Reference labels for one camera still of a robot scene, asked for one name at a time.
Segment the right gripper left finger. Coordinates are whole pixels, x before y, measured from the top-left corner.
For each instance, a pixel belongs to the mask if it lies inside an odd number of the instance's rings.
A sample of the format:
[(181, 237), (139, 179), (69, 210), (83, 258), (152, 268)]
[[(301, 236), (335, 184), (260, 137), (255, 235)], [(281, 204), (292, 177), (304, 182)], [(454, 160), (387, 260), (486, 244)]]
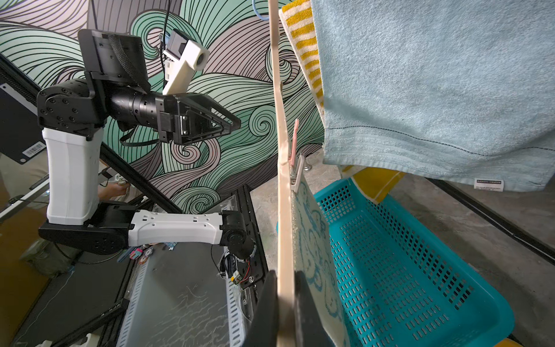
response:
[(271, 270), (266, 276), (262, 294), (243, 342), (243, 347), (277, 346), (279, 327), (277, 293), (277, 275), (274, 270)]

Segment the bunny pattern towel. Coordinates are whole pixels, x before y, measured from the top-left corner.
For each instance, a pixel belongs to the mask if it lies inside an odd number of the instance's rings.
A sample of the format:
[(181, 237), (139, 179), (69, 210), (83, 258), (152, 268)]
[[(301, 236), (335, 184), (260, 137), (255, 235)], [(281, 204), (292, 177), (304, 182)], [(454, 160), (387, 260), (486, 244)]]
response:
[(333, 345), (350, 346), (332, 256), (329, 224), (306, 179), (299, 179), (291, 202), (295, 269), (304, 273), (323, 329)]

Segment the pink wooden hanger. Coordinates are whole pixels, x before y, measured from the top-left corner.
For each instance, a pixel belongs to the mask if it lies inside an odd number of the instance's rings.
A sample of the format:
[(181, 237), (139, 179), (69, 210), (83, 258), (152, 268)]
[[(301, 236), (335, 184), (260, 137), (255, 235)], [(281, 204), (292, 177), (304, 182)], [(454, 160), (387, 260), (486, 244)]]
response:
[(292, 203), (291, 203), (291, 179), (289, 169), (289, 141), (286, 113), (283, 105), (283, 93), (280, 81), (280, 59), (279, 43), (280, 17), (278, 14), (278, 2), (268, 2), (270, 16), (270, 46), (271, 65), (273, 71), (273, 90), (276, 113), (277, 130), (277, 299), (278, 299), (278, 346), (296, 345), (295, 327), (295, 279), (294, 279), (294, 256), (293, 256), (293, 227), (292, 227)]

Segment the white clothespin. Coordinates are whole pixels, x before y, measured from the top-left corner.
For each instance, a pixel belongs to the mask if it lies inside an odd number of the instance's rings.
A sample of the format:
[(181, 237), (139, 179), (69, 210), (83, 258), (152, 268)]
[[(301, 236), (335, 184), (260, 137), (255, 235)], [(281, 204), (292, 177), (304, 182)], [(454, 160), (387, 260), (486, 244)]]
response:
[(292, 172), (290, 175), (290, 184), (291, 184), (291, 191), (295, 194), (299, 191), (299, 186), (303, 178), (304, 166), (305, 166), (305, 157), (300, 154), (299, 157), (296, 159), (296, 162), (292, 168)]

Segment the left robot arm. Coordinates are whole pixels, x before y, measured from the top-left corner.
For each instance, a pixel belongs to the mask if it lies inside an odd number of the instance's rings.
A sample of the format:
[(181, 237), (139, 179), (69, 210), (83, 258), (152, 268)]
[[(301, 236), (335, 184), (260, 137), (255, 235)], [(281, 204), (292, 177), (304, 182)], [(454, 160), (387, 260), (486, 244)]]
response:
[[(183, 214), (124, 160), (101, 153), (109, 118), (126, 134), (138, 126), (149, 127), (157, 132), (158, 143), (175, 145), (214, 140), (238, 130), (239, 118), (212, 98), (188, 91), (195, 74), (208, 63), (209, 51), (185, 32), (174, 30), (163, 49), (169, 60), (166, 86), (157, 93), (147, 78), (140, 37), (85, 29), (78, 41), (84, 77), (45, 88), (37, 97), (50, 192), (40, 237), (94, 254), (166, 242), (215, 244), (249, 260), (256, 246), (240, 213)], [(100, 201), (101, 161), (153, 198), (163, 213)]]

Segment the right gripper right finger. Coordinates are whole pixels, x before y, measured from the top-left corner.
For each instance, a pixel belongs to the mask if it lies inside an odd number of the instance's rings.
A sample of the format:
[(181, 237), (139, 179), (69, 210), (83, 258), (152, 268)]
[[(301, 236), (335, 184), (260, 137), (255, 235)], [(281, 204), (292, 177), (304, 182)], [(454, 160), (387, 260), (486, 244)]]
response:
[(333, 346), (332, 340), (322, 325), (309, 284), (302, 271), (295, 272), (294, 314), (297, 346)]

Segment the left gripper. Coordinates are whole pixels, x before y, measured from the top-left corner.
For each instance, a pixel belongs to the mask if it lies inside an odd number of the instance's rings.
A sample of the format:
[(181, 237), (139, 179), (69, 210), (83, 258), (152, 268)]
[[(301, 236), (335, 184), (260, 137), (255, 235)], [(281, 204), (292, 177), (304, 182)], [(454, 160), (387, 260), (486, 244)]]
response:
[[(208, 95), (157, 94), (155, 97), (159, 140), (188, 145), (231, 134), (241, 120)], [(201, 117), (210, 121), (201, 124)]]

